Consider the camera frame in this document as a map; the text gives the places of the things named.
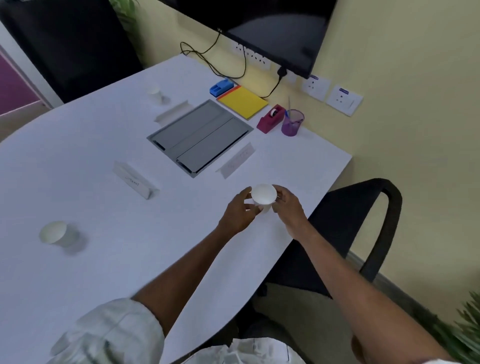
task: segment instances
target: person's left hand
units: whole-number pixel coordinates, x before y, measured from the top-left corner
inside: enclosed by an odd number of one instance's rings
[[[225,213],[218,223],[218,228],[223,232],[234,236],[245,230],[255,219],[255,216],[260,214],[262,211],[261,206],[245,203],[245,200],[252,198],[252,195],[250,195],[251,190],[251,187],[245,188],[242,192],[235,195],[228,204]]]

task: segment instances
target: paper cup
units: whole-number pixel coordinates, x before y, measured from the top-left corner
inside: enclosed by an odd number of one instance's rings
[[[45,244],[69,246],[78,239],[78,232],[65,221],[53,221],[42,228],[39,237]]]
[[[271,184],[262,183],[252,188],[252,199],[258,206],[263,206],[262,213],[267,212],[276,200],[276,189]]]

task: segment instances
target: tv screen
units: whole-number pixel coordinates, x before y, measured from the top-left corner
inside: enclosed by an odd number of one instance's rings
[[[336,0],[160,0],[308,78]]]

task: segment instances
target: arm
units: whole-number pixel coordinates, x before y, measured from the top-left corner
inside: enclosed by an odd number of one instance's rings
[[[236,195],[206,238],[132,297],[154,314],[165,336],[220,250],[260,213],[259,207],[244,203],[251,198],[251,190],[248,187]]]
[[[410,364],[449,360],[446,351],[415,320],[376,290],[309,223],[298,198],[279,192],[273,209],[307,252],[354,334],[376,363]]]

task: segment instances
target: shirt sleeve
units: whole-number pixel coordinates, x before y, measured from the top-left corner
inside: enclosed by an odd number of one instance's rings
[[[155,316],[122,298],[78,319],[53,345],[48,364],[158,364],[164,341]]]

